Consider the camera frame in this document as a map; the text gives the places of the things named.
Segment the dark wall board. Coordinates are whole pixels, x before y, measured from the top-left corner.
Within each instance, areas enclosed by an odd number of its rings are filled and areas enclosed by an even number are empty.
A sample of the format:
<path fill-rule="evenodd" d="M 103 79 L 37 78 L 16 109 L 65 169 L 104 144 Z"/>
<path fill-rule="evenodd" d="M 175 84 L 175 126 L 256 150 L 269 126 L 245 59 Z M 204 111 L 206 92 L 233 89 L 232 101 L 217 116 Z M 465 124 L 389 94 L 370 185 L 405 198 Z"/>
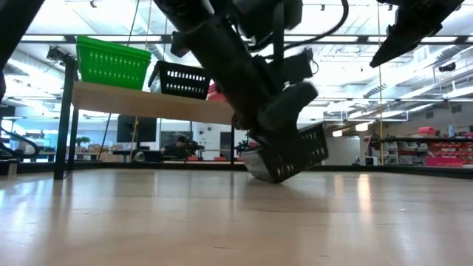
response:
<path fill-rule="evenodd" d="M 193 138 L 193 132 L 186 131 L 164 131 L 160 133 L 160 147 L 174 145 L 179 137 L 185 137 L 186 139 Z"/>

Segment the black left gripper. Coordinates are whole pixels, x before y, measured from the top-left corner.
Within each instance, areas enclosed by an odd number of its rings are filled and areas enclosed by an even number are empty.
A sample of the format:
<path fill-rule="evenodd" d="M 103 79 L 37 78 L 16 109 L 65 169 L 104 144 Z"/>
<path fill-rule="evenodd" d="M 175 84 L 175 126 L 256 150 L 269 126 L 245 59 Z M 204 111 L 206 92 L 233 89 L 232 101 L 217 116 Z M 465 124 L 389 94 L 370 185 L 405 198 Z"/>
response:
<path fill-rule="evenodd" d="M 306 130 L 285 127 L 295 126 L 301 110 L 317 96 L 318 91 L 310 82 L 291 84 L 258 111 L 257 120 L 263 129 L 251 129 L 250 137 L 271 149 L 305 148 Z"/>

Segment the black monitor screen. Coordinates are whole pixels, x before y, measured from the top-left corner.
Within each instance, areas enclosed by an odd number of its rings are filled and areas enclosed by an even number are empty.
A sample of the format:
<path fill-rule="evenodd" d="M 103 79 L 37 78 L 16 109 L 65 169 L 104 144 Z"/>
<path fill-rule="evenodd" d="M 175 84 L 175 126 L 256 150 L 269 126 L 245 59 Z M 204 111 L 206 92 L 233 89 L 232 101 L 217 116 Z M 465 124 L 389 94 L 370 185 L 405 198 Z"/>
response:
<path fill-rule="evenodd" d="M 149 117 L 138 117 L 137 128 L 135 129 L 135 116 L 118 116 L 118 143 L 130 143 L 133 132 L 135 132 L 135 141 L 155 142 L 157 132 L 157 119 Z"/>

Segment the thin yellowish vertical pole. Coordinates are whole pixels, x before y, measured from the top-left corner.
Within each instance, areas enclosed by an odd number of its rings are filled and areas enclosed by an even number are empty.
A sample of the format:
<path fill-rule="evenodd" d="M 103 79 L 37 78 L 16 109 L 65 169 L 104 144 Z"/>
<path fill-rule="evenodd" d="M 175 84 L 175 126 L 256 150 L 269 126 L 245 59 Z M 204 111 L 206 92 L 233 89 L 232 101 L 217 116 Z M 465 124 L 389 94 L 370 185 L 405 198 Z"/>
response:
<path fill-rule="evenodd" d="M 377 2 L 377 22 L 378 22 L 378 48 L 381 48 L 381 4 Z M 379 86 L 380 86 L 380 92 L 379 92 L 379 135 L 380 135 L 380 144 L 379 144 L 379 158 L 381 161 L 381 166 L 384 166 L 384 147 L 383 143 L 381 142 L 381 138 L 384 136 L 383 134 L 383 97 L 382 97 L 382 91 L 383 89 L 381 88 L 383 85 L 382 81 L 382 69 L 381 65 L 378 66 L 378 77 L 379 77 Z"/>

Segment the red storage bin rack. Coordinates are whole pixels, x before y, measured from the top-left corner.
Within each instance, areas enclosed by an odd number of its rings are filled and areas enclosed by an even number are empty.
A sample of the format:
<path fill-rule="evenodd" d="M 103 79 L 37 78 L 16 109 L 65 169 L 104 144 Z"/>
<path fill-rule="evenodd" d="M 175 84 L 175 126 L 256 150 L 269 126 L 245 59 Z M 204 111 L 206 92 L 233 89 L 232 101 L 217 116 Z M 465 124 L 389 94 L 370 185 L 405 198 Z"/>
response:
<path fill-rule="evenodd" d="M 473 166 L 473 143 L 429 143 L 425 164 L 438 167 Z"/>

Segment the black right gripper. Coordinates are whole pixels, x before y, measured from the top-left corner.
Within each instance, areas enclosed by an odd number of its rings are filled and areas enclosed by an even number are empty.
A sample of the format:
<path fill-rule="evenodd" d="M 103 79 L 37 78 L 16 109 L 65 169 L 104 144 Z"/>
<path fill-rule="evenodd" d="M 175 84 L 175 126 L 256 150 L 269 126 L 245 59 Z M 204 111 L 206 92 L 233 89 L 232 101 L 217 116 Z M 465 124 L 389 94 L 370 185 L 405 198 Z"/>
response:
<path fill-rule="evenodd" d="M 412 51 L 423 38 L 437 34 L 442 29 L 443 20 L 459 10 L 465 0 L 376 1 L 398 9 L 394 23 L 387 26 L 387 38 L 370 62 L 372 68 Z"/>

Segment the grey block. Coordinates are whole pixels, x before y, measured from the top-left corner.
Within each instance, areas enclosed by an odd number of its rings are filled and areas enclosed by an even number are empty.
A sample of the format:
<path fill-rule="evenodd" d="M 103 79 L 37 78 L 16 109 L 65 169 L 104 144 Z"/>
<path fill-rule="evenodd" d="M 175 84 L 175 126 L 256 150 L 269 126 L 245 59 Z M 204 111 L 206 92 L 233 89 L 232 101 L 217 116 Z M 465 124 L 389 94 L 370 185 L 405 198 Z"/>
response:
<path fill-rule="evenodd" d="M 18 164 L 17 159 L 0 160 L 0 177 L 16 178 Z"/>

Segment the black table border rail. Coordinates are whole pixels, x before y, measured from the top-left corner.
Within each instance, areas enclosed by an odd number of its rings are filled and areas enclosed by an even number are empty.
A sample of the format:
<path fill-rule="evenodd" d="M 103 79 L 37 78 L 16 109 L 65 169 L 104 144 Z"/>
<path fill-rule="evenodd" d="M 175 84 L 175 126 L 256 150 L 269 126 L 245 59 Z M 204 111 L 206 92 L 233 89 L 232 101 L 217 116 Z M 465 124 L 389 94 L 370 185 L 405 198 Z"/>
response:
<path fill-rule="evenodd" d="M 18 174 L 33 174 L 54 171 L 54 163 L 19 163 Z M 152 170 L 196 170 L 196 171 L 246 171 L 241 164 L 231 165 L 229 162 L 170 162 L 170 163 L 105 163 L 105 162 L 76 162 L 73 170 L 92 169 L 152 169 Z M 447 168 L 430 166 L 314 166 L 307 171 L 314 172 L 383 172 L 395 174 L 424 175 L 446 177 L 473 181 L 473 168 Z"/>

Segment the thin black horizontal rail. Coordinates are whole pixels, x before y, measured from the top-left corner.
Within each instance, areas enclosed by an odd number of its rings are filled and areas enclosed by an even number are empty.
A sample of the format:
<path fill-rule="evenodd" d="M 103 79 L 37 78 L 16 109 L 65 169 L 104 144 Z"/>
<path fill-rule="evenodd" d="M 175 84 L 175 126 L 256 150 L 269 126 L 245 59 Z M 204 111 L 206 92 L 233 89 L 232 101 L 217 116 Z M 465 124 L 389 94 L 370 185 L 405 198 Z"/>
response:
<path fill-rule="evenodd" d="M 473 98 L 316 98 L 313 102 L 356 102 L 356 103 L 374 103 L 374 102 L 419 102 L 419 103 L 473 103 Z"/>

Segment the light wooden shelf board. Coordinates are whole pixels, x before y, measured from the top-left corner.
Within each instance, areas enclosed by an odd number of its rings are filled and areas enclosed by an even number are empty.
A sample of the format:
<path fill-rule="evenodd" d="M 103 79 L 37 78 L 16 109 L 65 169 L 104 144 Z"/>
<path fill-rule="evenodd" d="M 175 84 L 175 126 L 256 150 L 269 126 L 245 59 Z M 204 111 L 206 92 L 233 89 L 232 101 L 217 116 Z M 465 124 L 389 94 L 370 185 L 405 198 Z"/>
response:
<path fill-rule="evenodd" d="M 228 103 L 74 82 L 72 102 L 77 109 L 120 115 L 230 124 L 234 111 Z"/>

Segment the person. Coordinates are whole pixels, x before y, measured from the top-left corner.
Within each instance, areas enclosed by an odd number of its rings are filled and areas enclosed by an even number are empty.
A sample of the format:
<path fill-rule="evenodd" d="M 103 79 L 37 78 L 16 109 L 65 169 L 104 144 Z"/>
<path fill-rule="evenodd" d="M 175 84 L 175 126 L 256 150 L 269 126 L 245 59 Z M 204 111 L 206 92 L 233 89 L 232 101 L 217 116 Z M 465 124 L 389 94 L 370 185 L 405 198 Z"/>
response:
<path fill-rule="evenodd" d="M 179 136 L 175 144 L 167 145 L 164 148 L 161 148 L 160 151 L 165 157 L 173 157 L 174 159 L 183 160 L 188 156 L 186 141 L 186 137 Z"/>

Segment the black plastic slotted basket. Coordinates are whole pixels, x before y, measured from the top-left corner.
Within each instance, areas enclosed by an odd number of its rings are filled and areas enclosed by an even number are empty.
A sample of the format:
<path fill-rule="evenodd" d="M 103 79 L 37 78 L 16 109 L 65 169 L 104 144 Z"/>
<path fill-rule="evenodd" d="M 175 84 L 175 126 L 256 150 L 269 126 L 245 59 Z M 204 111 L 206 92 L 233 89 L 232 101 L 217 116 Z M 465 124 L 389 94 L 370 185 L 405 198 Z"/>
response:
<path fill-rule="evenodd" d="M 282 183 L 329 157 L 323 123 L 306 126 L 299 135 L 303 142 L 302 148 L 296 149 L 299 158 L 284 159 L 269 148 L 257 146 L 241 153 L 245 167 L 258 180 Z"/>
<path fill-rule="evenodd" d="M 205 100 L 210 77 L 202 68 L 158 61 L 148 81 L 153 93 Z"/>

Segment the black workbench top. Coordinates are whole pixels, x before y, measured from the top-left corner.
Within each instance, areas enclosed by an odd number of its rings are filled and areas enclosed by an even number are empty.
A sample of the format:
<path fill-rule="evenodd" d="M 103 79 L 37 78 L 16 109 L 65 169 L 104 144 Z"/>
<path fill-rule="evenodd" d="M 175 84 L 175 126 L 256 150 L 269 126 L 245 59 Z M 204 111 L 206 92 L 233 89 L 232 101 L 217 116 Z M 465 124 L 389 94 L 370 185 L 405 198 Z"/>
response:
<path fill-rule="evenodd" d="M 371 138 L 371 143 L 385 142 L 419 142 L 419 143 L 473 143 L 472 138 L 438 138 L 438 137 L 385 137 Z"/>

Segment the white ceiling air vent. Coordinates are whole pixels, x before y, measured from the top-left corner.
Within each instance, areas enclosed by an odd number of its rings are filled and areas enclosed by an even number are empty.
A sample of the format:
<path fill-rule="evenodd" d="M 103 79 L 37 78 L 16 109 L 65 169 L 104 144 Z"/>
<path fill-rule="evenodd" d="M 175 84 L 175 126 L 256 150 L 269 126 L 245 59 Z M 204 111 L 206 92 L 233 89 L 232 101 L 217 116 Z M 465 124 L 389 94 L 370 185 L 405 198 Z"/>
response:
<path fill-rule="evenodd" d="M 430 55 L 430 46 L 429 45 L 419 46 L 413 52 L 413 61 L 416 64 L 420 63 L 420 62 L 426 60 L 429 57 L 429 55 Z"/>

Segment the small black background robot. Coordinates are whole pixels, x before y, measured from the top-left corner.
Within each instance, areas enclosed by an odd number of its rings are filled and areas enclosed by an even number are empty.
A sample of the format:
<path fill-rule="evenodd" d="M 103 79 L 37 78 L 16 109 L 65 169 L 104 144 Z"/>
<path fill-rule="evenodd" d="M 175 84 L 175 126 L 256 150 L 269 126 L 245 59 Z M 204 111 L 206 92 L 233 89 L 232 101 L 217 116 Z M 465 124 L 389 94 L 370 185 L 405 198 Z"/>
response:
<path fill-rule="evenodd" d="M 235 147 L 235 151 L 237 154 L 241 154 L 255 146 L 257 146 L 257 143 L 253 140 L 242 140 L 241 142 L 238 142 L 238 145 Z"/>
<path fill-rule="evenodd" d="M 191 139 L 186 140 L 185 149 L 189 157 L 195 156 L 197 151 L 202 150 L 204 148 L 205 148 L 204 146 L 201 146 L 198 142 L 194 140 L 191 140 Z"/>

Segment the ribbed silver ceiling duct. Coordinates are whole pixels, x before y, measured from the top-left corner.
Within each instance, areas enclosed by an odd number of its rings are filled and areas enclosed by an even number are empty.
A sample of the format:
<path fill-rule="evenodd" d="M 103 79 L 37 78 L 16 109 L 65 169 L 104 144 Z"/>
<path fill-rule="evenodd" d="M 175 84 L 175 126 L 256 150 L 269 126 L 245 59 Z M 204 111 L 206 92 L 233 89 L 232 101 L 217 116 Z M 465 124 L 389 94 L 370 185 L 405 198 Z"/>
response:
<path fill-rule="evenodd" d="M 363 98 L 370 98 L 373 95 L 382 92 L 385 89 L 389 89 L 392 87 L 391 83 L 385 83 L 380 81 L 373 81 L 372 83 L 367 84 L 362 90 L 362 97 Z"/>

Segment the black overhead frame beam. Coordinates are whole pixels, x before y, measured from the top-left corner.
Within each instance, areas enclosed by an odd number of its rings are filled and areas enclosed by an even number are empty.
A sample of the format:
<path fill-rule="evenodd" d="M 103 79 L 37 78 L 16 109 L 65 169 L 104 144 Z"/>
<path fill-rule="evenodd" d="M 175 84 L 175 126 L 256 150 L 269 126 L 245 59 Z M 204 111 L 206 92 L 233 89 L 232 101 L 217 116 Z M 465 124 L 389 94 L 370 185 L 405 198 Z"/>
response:
<path fill-rule="evenodd" d="M 31 42 L 31 41 L 21 41 L 21 43 L 25 43 L 25 44 L 75 44 L 76 41 L 77 41 L 77 37 L 78 35 L 74 35 L 74 34 L 68 34 L 68 35 L 62 35 L 63 37 L 65 37 L 66 41 L 62 41 L 62 42 L 58 42 L 58 41 L 55 41 L 55 42 L 45 42 L 45 41 L 42 41 L 42 42 Z M 160 35 L 162 37 L 162 41 L 161 42 L 151 42 L 152 44 L 171 44 L 172 43 L 172 39 L 173 39 L 173 35 Z M 348 45 L 351 45 L 351 44 L 361 44 L 361 45 L 376 45 L 378 44 L 378 36 L 377 35 L 348 35 L 348 36 L 358 36 L 358 40 L 357 41 L 354 41 L 354 42 L 341 42 L 341 43 L 336 43 L 336 42 L 320 42 L 319 40 L 317 40 L 318 43 L 320 44 L 348 44 Z M 450 42 L 450 43 L 420 43 L 421 45 L 424 45 L 424 44 L 431 44 L 431 45 L 447 45 L 447 44 L 458 44 L 458 45 L 473 45 L 473 35 L 436 35 L 436 36 L 457 36 L 457 40 L 455 42 Z M 381 43 L 385 41 L 387 37 L 386 36 L 383 36 L 381 35 Z M 285 44 L 292 44 L 292 43 L 297 43 L 295 41 L 285 41 L 285 37 L 284 37 L 284 43 Z M 145 44 L 145 42 L 115 42 L 115 43 L 118 43 L 118 44 Z"/>

